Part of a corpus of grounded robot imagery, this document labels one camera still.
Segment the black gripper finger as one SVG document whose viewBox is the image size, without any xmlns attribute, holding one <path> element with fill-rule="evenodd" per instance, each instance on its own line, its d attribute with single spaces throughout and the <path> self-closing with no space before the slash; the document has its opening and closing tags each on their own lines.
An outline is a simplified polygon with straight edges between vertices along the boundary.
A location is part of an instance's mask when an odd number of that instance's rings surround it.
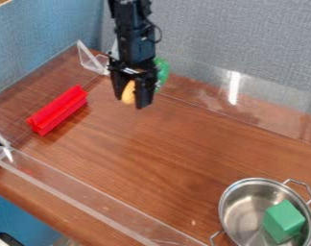
<svg viewBox="0 0 311 246">
<path fill-rule="evenodd" d="M 111 80 L 112 80 L 115 96 L 120 100 L 124 88 L 125 88 L 127 83 L 128 83 L 128 78 L 121 72 L 112 71 L 111 72 Z"/>
<path fill-rule="evenodd" d="M 156 78 L 137 77 L 135 79 L 135 105 L 143 109 L 153 102 L 156 92 Z"/>
</svg>

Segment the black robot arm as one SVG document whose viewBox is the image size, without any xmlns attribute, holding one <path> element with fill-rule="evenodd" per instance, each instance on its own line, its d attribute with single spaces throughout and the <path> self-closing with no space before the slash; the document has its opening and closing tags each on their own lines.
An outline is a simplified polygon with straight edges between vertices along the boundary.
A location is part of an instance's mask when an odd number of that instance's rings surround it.
<svg viewBox="0 0 311 246">
<path fill-rule="evenodd" d="M 133 99 L 137 109 L 152 102 L 160 87 L 161 64 L 156 60 L 157 26 L 149 19 L 151 0 L 108 0 L 115 19 L 119 54 L 109 56 L 108 69 L 116 98 L 123 100 L 128 83 L 133 83 Z"/>
</svg>

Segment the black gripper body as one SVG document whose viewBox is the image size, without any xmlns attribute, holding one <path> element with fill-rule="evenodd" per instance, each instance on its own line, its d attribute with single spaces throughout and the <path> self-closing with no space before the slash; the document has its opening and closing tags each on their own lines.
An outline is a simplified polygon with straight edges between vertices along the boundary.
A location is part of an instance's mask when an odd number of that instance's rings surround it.
<svg viewBox="0 0 311 246">
<path fill-rule="evenodd" d="M 111 60 L 111 65 L 117 67 L 129 80 L 135 80 L 137 77 L 156 77 L 156 65 L 153 61 L 145 61 L 141 63 L 128 64 L 123 61 Z"/>
</svg>

